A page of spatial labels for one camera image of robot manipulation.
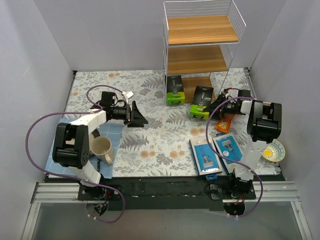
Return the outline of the black green razor box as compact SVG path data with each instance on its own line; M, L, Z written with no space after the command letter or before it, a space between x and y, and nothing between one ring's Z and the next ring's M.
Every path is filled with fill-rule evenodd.
M194 91L193 101L189 110L189 117L207 120L210 113L204 111L212 102L214 88L210 86L197 86Z
M181 105L185 103L185 92L181 75L166 77L166 104Z

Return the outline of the orange BIC razor pack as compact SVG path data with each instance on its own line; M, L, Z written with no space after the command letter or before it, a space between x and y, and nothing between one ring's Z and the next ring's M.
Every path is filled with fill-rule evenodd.
M225 114L224 117L217 122L215 129L227 134L230 130L234 117L234 114Z

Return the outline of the white wire wooden shelf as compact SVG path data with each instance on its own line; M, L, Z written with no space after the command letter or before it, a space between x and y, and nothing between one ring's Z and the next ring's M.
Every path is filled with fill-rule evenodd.
M228 72L246 29L233 0L179 0L163 3L163 80L181 75L185 103L193 100L196 86L220 87L215 72Z

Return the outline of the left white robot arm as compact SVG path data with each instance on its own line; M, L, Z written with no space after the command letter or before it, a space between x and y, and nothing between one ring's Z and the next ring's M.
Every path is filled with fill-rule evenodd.
M95 155L108 165L113 165L116 153L112 141L101 136L98 128L109 120L122 120L129 128L142 128L148 121L140 113L136 102L130 102L132 91L122 92L123 106L118 106L114 92L104 91L101 100L86 114L70 123L60 123L56 128L52 158L55 163L71 169L80 183L90 187L89 194L95 200L106 196L106 187L101 184L99 173L90 157Z

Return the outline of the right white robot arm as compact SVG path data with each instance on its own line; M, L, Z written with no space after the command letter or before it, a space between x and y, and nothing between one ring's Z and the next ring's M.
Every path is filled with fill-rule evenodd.
M254 169L262 153L277 139L282 130L282 105L267 103L251 97L251 91L239 89L237 97L229 94L231 88L226 88L210 105L204 107L203 112L209 113L209 118L220 120L226 114L248 115L246 126L247 143L242 157L238 157L233 142L223 135L222 140L214 142L217 155L235 166L227 175L229 183L226 186L227 195L237 199L248 194L253 184Z

